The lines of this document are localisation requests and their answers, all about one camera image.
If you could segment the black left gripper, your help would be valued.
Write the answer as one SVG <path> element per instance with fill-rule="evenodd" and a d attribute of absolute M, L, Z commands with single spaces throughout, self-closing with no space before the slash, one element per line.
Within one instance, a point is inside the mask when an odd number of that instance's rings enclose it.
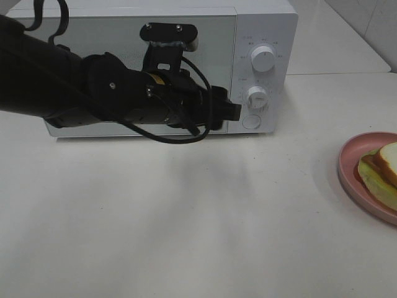
<path fill-rule="evenodd" d="M 238 121 L 241 105 L 229 100 L 227 89 L 211 86 L 183 52 L 180 47 L 148 45 L 143 60 L 142 71 L 154 80 L 149 87 L 152 95 L 158 96 L 175 117 L 166 123 L 186 130 L 201 126 L 218 130 L 224 121 Z"/>

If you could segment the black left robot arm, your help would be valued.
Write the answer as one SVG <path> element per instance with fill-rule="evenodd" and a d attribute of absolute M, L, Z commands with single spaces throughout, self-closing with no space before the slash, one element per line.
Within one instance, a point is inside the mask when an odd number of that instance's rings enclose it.
<path fill-rule="evenodd" d="M 1 109 L 41 117 L 56 128 L 115 122 L 164 124 L 192 135 L 201 126 L 217 130 L 239 120 L 241 106 L 225 88 L 203 88 L 181 68 L 197 35 L 191 24 L 144 25 L 140 37 L 148 49 L 137 71 L 108 52 L 82 58 L 2 16 Z"/>

